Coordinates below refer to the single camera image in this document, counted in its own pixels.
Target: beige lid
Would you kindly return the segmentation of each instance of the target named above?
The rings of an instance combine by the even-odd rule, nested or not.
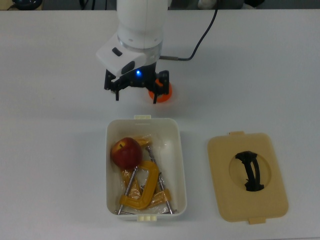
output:
[[[248,174],[236,158],[247,151],[256,154],[260,184],[264,187],[258,191],[246,190]],[[226,221],[259,224],[287,213],[287,195],[269,136],[240,131],[214,137],[208,143],[208,157],[219,212]],[[252,162],[250,165],[255,173],[257,166]]]

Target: white table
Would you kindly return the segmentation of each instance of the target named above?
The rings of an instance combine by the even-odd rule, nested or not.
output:
[[[171,11],[163,54],[188,57],[213,11]],[[159,61],[174,95],[104,90],[96,51],[112,11],[0,14],[0,235],[11,240],[320,238],[320,10],[219,11],[189,62]],[[173,118],[188,206],[172,221],[127,222],[106,207],[106,127],[134,115]],[[223,220],[208,140],[231,131],[273,142],[289,210],[265,224]]]

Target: plastic storage box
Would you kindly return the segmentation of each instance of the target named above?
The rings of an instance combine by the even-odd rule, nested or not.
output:
[[[165,183],[171,195],[171,206],[175,214],[154,213],[152,209],[132,211],[125,206],[123,211],[134,214],[118,215],[120,198],[125,193],[120,169],[112,162],[112,146],[122,138],[150,136],[152,151]],[[143,160],[148,160],[147,151]],[[180,132],[177,123],[170,118],[151,119],[148,116],[135,116],[134,119],[112,121],[106,133],[106,205],[110,213],[123,220],[156,221],[181,215],[187,207],[184,163]]]

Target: red apple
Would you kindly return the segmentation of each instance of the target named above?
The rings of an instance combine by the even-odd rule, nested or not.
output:
[[[110,157],[119,168],[131,170],[141,163],[142,149],[136,140],[125,137],[113,145]]]

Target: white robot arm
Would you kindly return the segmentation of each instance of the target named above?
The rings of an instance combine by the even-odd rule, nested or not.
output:
[[[169,72],[156,73],[163,42],[163,25],[172,0],[117,0],[119,26],[113,37],[96,53],[106,68],[106,90],[116,93],[126,87],[147,88],[169,94]]]
[[[171,0],[117,0],[117,33],[96,53],[110,73],[120,77],[159,59],[170,4]]]

